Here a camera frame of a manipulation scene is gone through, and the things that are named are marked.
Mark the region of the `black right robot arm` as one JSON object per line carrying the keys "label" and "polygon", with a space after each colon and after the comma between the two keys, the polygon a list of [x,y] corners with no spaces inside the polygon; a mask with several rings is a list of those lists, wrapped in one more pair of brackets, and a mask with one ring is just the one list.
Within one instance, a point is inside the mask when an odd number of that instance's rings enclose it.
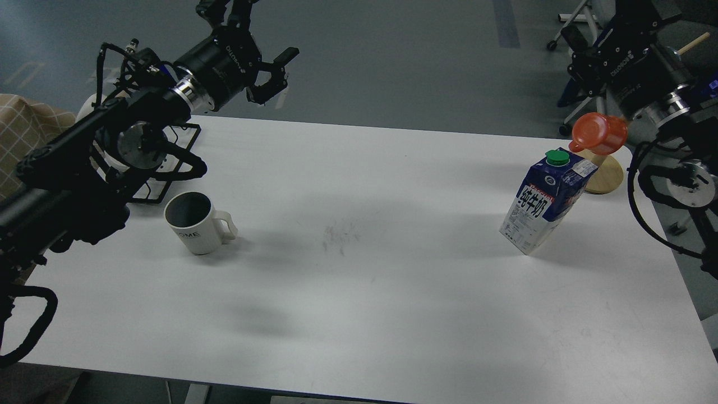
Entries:
{"label": "black right robot arm", "polygon": [[[654,123],[654,141],[636,146],[628,167],[628,199],[639,225],[663,245],[700,259],[702,270],[716,276],[716,118],[698,120],[685,99],[692,85],[678,54],[657,38],[682,18],[674,1],[617,1],[615,14],[594,43],[566,22],[559,35],[572,49],[569,76],[587,95],[608,94],[624,120],[646,117]],[[703,241],[700,252],[664,240],[643,220],[635,187],[658,204],[686,210]]]}

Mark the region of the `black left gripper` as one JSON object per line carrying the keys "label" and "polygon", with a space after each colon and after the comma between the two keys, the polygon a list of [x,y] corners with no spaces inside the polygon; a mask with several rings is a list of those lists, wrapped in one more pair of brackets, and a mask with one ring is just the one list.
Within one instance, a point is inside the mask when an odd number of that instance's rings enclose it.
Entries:
{"label": "black left gripper", "polygon": [[260,72],[269,77],[256,85],[261,52],[252,34],[240,28],[216,28],[174,65],[192,74],[211,99],[210,110],[217,112],[245,89],[247,100],[259,105],[280,94],[289,85],[286,66],[299,54],[298,48],[286,48],[271,62],[262,61]]}

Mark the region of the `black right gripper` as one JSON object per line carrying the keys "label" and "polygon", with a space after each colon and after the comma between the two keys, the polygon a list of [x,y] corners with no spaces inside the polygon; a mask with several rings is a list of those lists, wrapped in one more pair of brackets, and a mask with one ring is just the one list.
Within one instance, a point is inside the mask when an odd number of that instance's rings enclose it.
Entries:
{"label": "black right gripper", "polygon": [[689,84],[687,68],[657,33],[682,18],[674,1],[616,1],[597,44],[597,72],[625,117],[666,102]]}

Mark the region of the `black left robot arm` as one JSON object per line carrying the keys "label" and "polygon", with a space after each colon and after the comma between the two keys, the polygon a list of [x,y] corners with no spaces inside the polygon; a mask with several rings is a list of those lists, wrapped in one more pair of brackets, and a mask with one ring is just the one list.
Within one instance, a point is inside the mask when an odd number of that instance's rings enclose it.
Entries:
{"label": "black left robot arm", "polygon": [[47,287],[21,286],[20,274],[47,263],[44,254],[67,251],[74,241],[95,245],[125,227],[127,204],[150,179],[189,181],[206,174],[196,154],[167,140],[167,126],[184,126],[198,110],[217,112],[245,90],[264,104],[287,87],[286,66],[300,51],[287,48],[263,61],[243,26],[216,27],[175,62],[151,49],[138,53],[104,43],[123,55],[117,89],[96,98],[93,110],[64,133],[33,149],[16,165],[21,187],[2,202],[2,324],[17,297],[41,297],[43,312],[2,367],[33,350],[57,310]]}

